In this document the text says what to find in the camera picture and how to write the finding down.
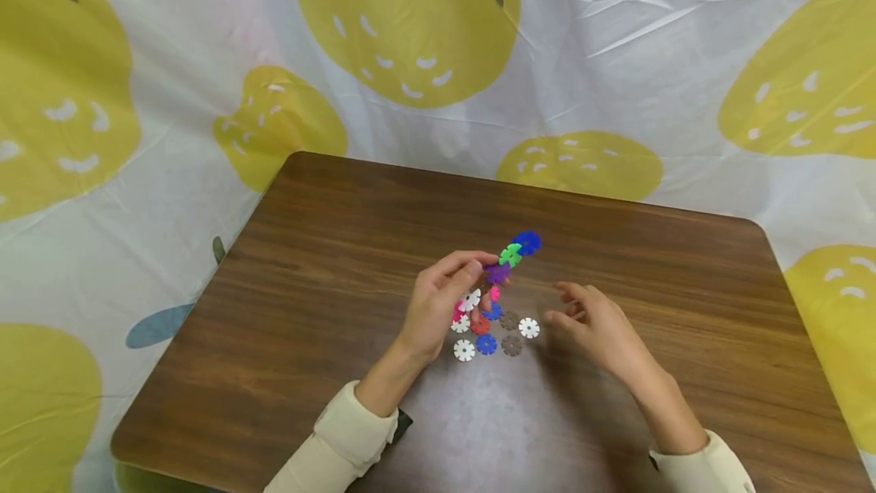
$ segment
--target wrinkled fabric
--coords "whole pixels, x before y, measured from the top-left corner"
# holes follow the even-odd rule
[[[876,468],[876,0],[0,18],[0,491],[148,488],[110,435],[301,149],[756,222]]]

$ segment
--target cream sleeve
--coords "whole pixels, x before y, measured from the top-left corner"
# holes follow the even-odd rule
[[[342,493],[380,460],[398,425],[398,410],[380,418],[347,383],[316,419],[313,434],[265,488],[265,493]]]
[[[736,453],[713,431],[709,443],[690,455],[664,455],[651,449],[651,460],[676,493],[754,493],[754,483]]]

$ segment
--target wooden table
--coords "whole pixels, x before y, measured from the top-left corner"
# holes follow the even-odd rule
[[[869,491],[754,223],[307,153],[243,228],[113,454],[261,491],[389,344],[417,272],[451,250],[501,250],[524,229],[543,247],[514,269],[503,308],[537,316],[555,302],[552,281],[597,285],[760,493]],[[351,491],[661,491],[633,400],[565,342],[545,333],[520,356],[461,364],[458,337],[402,403],[414,425]]]

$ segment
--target yellow pear print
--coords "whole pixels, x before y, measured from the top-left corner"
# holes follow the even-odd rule
[[[140,140],[107,0],[0,0],[0,221],[86,193]]]
[[[876,453],[876,247],[818,247],[785,278],[855,442]]]
[[[79,339],[0,324],[0,491],[70,493],[100,410],[100,370]]]
[[[116,463],[116,489],[119,493],[213,493],[214,489],[197,483],[140,470]]]
[[[641,200],[663,180],[663,163],[650,148],[599,131],[541,136],[520,142],[502,159],[497,180]]]
[[[751,57],[721,106],[763,154],[876,158],[876,0],[812,0]]]
[[[342,68],[387,100],[444,107],[492,84],[517,38],[520,0],[298,0]]]
[[[246,186],[264,192],[289,154],[347,153],[347,132],[318,90],[285,68],[260,65],[243,79],[240,107],[213,136]]]

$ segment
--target hand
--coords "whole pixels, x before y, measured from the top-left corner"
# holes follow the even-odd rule
[[[425,364],[436,359],[453,321],[456,302],[478,283],[484,265],[495,262],[498,256],[483,251],[455,251],[423,270],[414,282],[397,343]]]
[[[569,308],[565,313],[548,310],[547,323],[569,334],[594,364],[630,390],[664,374],[617,303],[591,285],[558,281],[554,287]]]

